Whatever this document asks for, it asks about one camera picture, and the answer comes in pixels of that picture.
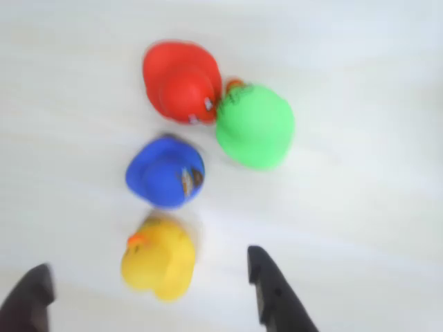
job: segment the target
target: orange beak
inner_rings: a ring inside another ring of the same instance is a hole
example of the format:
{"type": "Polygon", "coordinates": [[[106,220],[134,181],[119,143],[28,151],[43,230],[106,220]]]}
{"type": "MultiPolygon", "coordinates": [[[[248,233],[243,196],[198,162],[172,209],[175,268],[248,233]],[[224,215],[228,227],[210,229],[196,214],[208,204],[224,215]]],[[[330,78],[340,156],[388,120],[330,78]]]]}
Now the orange beak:
{"type": "Polygon", "coordinates": [[[137,243],[147,243],[148,240],[141,234],[134,234],[132,235],[130,238],[128,238],[127,240],[127,246],[133,246],[134,244],[137,243]]]}
{"type": "Polygon", "coordinates": [[[236,86],[244,86],[245,83],[242,80],[239,80],[238,78],[235,78],[233,80],[229,80],[228,84],[226,85],[226,94],[229,93],[232,88],[235,88],[236,86]]]}

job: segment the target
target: yellow rubber duck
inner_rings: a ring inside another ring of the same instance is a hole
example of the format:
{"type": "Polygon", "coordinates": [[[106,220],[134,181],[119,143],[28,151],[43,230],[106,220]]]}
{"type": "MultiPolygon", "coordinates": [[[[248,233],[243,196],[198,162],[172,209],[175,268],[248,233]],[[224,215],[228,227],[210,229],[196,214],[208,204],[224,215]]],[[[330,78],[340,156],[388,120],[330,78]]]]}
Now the yellow rubber duck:
{"type": "Polygon", "coordinates": [[[186,293],[195,265],[195,247],[174,219],[150,216],[127,241],[121,272],[137,291],[154,291],[163,301],[186,293]]]}

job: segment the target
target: red rubber duck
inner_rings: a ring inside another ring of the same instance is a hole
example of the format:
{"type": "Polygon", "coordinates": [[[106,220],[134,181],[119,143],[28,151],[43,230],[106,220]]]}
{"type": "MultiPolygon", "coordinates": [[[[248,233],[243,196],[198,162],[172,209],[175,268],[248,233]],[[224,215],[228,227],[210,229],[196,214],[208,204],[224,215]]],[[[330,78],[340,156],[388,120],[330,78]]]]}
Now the red rubber duck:
{"type": "Polygon", "coordinates": [[[164,41],[143,61],[147,97],[166,118],[180,123],[212,123],[222,96],[222,78],[214,57],[202,47],[164,41]]]}

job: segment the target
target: white table surface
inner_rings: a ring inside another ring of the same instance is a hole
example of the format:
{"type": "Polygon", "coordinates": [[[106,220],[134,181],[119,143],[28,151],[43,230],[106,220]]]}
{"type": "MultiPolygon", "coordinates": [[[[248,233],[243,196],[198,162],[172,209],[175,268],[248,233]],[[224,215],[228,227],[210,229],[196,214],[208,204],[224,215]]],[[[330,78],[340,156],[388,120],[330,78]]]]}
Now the white table surface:
{"type": "Polygon", "coordinates": [[[266,248],[324,332],[443,331],[442,3],[0,3],[0,298],[51,263],[52,332],[264,331],[246,248],[266,248]],[[150,106],[145,49],[198,42],[224,77],[293,106],[285,162],[231,162],[213,127],[150,106]],[[201,194],[176,211],[198,234],[187,295],[122,283],[125,241],[150,211],[124,181],[159,133],[203,154],[201,194]]]}

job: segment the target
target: duck eye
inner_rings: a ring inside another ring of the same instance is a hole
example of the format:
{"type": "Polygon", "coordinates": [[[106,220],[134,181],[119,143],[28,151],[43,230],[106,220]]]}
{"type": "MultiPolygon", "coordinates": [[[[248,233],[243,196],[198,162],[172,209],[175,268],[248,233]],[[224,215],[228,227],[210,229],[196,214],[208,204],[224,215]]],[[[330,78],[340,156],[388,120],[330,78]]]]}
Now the duck eye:
{"type": "Polygon", "coordinates": [[[206,110],[207,110],[208,112],[209,112],[211,109],[213,109],[213,107],[214,107],[213,102],[211,102],[209,98],[206,98],[206,99],[205,99],[205,107],[206,107],[206,110]]]}

